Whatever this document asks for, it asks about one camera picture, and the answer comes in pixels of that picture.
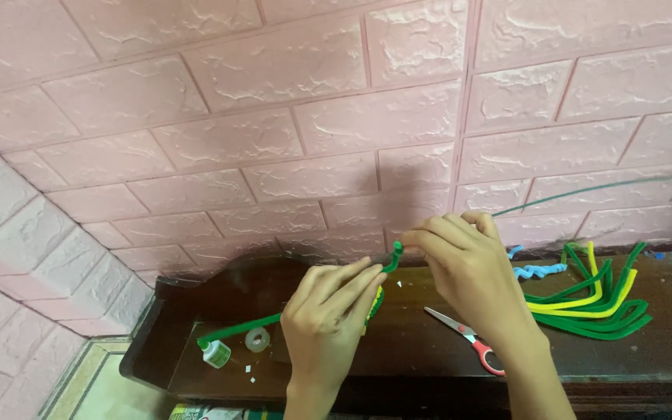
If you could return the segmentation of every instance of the dark wooden table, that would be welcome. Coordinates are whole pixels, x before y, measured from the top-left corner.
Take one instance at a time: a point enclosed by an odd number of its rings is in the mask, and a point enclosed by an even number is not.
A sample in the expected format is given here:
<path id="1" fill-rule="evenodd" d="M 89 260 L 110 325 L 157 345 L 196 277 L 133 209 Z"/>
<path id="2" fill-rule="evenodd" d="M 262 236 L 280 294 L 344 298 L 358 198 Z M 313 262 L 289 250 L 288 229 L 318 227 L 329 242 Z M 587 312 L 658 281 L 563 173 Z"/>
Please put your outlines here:
<path id="1" fill-rule="evenodd" d="M 626 256 L 613 260 L 618 274 Z M 280 312 L 307 268 L 297 259 L 266 256 L 235 263 L 207 282 L 191 284 L 195 287 L 158 285 L 157 299 L 122 362 L 122 375 L 194 401 L 281 409 L 291 366 L 276 325 L 269 326 L 271 351 L 250 352 L 244 335 L 224 340 L 232 358 L 219 370 L 203 362 L 196 338 Z M 647 326 L 616 341 L 544 327 L 558 373 L 578 411 L 672 409 L 672 253 L 663 260 L 641 256 L 634 268 L 639 274 L 629 298 L 649 302 L 653 320 Z M 576 269 L 570 268 L 526 281 L 523 290 L 548 295 L 579 281 Z M 385 301 L 360 342 L 334 411 L 454 415 L 462 406 L 466 414 L 478 410 L 505 415 L 504 378 L 487 374 L 467 341 L 424 312 L 429 306 L 455 316 L 434 290 L 428 268 L 399 268 L 384 287 Z M 252 366 L 249 374 L 247 365 Z"/>

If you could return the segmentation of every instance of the glue bottle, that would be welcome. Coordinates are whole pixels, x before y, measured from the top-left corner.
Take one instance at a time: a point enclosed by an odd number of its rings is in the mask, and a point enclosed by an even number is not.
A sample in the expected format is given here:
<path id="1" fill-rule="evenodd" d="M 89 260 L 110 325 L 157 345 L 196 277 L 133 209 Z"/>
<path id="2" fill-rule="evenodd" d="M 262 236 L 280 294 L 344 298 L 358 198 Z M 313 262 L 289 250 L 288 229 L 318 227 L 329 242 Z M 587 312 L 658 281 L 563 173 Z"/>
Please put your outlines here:
<path id="1" fill-rule="evenodd" d="M 201 351 L 204 352 L 204 361 L 219 369 L 230 359 L 230 348 L 220 340 L 206 342 L 198 341 Z"/>

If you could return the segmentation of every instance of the left hand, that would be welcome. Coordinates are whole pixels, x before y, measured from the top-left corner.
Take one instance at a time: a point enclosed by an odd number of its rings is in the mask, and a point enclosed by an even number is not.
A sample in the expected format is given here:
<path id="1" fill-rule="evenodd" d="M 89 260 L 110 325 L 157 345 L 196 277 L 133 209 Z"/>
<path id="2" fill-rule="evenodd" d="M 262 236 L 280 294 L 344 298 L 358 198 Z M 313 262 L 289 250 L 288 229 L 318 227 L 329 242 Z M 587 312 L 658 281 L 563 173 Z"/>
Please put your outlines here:
<path id="1" fill-rule="evenodd" d="M 292 361 L 288 400 L 325 398 L 333 404 L 378 286 L 387 277 L 382 265 L 368 266 L 369 258 L 364 258 L 342 267 L 312 267 L 287 303 L 282 331 Z M 327 405 L 324 415 L 331 408 Z"/>

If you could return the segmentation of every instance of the red scissors handle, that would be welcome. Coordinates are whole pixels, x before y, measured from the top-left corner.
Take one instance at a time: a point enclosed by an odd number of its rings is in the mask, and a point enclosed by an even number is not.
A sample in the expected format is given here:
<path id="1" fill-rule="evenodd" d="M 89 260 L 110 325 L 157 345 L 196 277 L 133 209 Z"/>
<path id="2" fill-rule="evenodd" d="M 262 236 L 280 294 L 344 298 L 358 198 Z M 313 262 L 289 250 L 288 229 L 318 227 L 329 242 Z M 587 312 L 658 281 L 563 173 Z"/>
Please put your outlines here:
<path id="1" fill-rule="evenodd" d="M 489 362 L 486 361 L 486 355 L 494 353 L 494 350 L 491 350 L 491 347 L 484 345 L 479 340 L 474 341 L 471 347 L 473 347 L 473 349 L 476 350 L 476 352 L 479 354 L 481 365 L 484 366 L 484 369 L 486 369 L 487 372 L 496 376 L 505 376 L 505 371 L 498 371 L 494 367 L 491 367 Z"/>

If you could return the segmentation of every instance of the hand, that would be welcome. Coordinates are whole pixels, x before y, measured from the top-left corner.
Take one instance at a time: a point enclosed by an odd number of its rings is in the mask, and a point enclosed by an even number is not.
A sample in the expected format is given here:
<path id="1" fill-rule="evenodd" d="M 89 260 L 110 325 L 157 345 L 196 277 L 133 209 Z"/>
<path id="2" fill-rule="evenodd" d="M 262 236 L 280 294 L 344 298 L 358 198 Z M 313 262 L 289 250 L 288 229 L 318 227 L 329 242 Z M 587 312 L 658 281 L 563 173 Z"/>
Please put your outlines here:
<path id="1" fill-rule="evenodd" d="M 420 248 L 437 292 L 503 363 L 526 344 L 548 349 L 490 215 L 465 212 L 430 217 L 400 241 Z"/>
<path id="2" fill-rule="evenodd" d="M 366 257 L 343 267 L 310 268 L 282 313 L 282 331 L 292 361 L 287 399 L 310 404 L 299 410 L 303 417 L 328 414 L 349 373 L 364 320 L 378 286 L 387 277 L 380 272 L 382 265 L 368 266 Z M 288 401 L 287 411 L 292 410 Z"/>

